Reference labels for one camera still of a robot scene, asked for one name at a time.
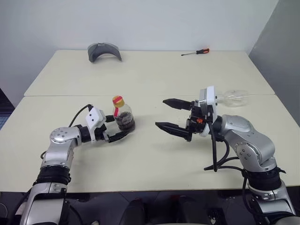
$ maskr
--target white wall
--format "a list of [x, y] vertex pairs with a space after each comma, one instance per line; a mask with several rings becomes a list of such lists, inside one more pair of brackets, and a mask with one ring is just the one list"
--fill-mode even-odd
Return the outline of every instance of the white wall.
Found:
[[278, 0], [0, 0], [0, 88], [14, 105], [57, 49], [245, 50]]

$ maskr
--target gray wall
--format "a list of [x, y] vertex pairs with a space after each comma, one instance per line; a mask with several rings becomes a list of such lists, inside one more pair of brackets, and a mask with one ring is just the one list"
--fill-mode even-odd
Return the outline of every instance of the gray wall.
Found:
[[279, 0], [249, 56], [300, 125], [299, 0]]
[[278, 0], [0, 0], [0, 88], [16, 106], [58, 49], [249, 53]]

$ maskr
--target bottle cap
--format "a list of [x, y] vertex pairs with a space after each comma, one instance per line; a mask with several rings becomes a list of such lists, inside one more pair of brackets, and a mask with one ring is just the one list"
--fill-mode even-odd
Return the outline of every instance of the bottle cap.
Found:
[[116, 107], [116, 108], [120, 108], [125, 104], [123, 97], [119, 96], [119, 95], [113, 97], [112, 102], [113, 102], [114, 107]]

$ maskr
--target black cable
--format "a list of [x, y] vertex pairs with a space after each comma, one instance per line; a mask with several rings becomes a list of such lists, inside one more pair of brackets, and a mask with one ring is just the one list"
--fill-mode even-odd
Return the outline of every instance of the black cable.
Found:
[[[239, 159], [238, 157], [230, 157], [230, 158], [227, 158], [227, 156], [229, 155], [229, 151], [230, 151], [230, 148], [229, 148], [229, 144], [228, 144], [228, 141], [224, 140], [225, 144], [226, 144], [226, 153], [224, 154], [224, 156], [219, 160], [217, 161], [217, 167], [219, 168], [221, 165], [223, 165], [224, 163], [230, 161], [230, 160], [234, 160], [234, 159]], [[204, 170], [212, 170], [213, 169], [213, 165], [210, 165], [210, 166], [207, 166], [204, 168]]]
[[245, 204], [246, 209], [252, 213], [253, 215], [256, 216], [260, 216], [260, 217], [270, 217], [270, 216], [278, 216], [278, 214], [284, 214], [287, 216], [295, 216], [294, 214], [290, 213], [290, 212], [285, 212], [285, 211], [278, 211], [278, 212], [268, 212], [268, 213], [259, 213], [259, 212], [255, 212], [254, 210], [252, 210], [246, 200], [246, 184], [247, 184], [247, 177], [244, 178], [244, 182], [243, 182], [243, 187], [242, 187], [242, 198], [243, 198], [243, 202]]
[[217, 167], [217, 144], [216, 144], [216, 137], [214, 133], [214, 128], [212, 126], [212, 122], [208, 121], [208, 126], [210, 128], [210, 136], [211, 136], [211, 143], [212, 143], [212, 162], [213, 162], [213, 168], [216, 172], [218, 170]]
[[78, 116], [84, 109], [89, 108], [89, 110], [91, 110], [92, 107], [93, 107], [93, 106], [92, 106], [91, 104], [87, 104], [87, 105], [84, 106], [81, 110], [79, 110], [78, 113], [76, 113], [76, 115], [75, 115], [74, 118], [72, 119], [72, 121], [71, 121], [71, 123], [70, 123], [70, 125], [69, 125], [69, 128], [73, 125], [73, 123], [74, 123], [75, 119], [77, 118], [77, 116]]
[[31, 191], [31, 188], [29, 189], [28, 192], [26, 192], [23, 197], [20, 199], [20, 201], [18, 202], [18, 204], [16, 205], [16, 207], [14, 208], [14, 210], [11, 212], [11, 215], [8, 219], [7, 225], [12, 225], [13, 221], [14, 221], [14, 217], [15, 217], [15, 213], [18, 211], [19, 207], [22, 205], [22, 203], [25, 201], [25, 199], [29, 196]]
[[41, 156], [40, 156], [40, 158], [41, 159], [44, 159], [44, 154], [46, 153], [46, 151], [44, 151], [42, 154], [41, 154]]
[[78, 211], [72, 206], [70, 205], [70, 209], [75, 213], [75, 215], [77, 216], [80, 225], [83, 225], [83, 219], [81, 218], [80, 214], [78, 213]]
[[238, 168], [236, 166], [231, 166], [231, 165], [223, 165], [220, 166], [219, 169], [234, 169], [234, 170], [239, 170], [239, 171], [243, 171], [241, 168]]
[[223, 141], [224, 141], [224, 143], [226, 145], [226, 152], [225, 152], [224, 156], [217, 162], [217, 164], [220, 164], [220, 165], [224, 164], [223, 161], [225, 161], [227, 159], [227, 157], [229, 155], [229, 151], [230, 151], [230, 147], [229, 147], [228, 141], [225, 140], [225, 139]]

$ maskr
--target orange part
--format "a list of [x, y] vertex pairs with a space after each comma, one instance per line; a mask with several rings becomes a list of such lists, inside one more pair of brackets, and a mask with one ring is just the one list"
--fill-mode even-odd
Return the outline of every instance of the orange part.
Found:
[[198, 119], [197, 119], [197, 123], [203, 123], [203, 119], [198, 118]]

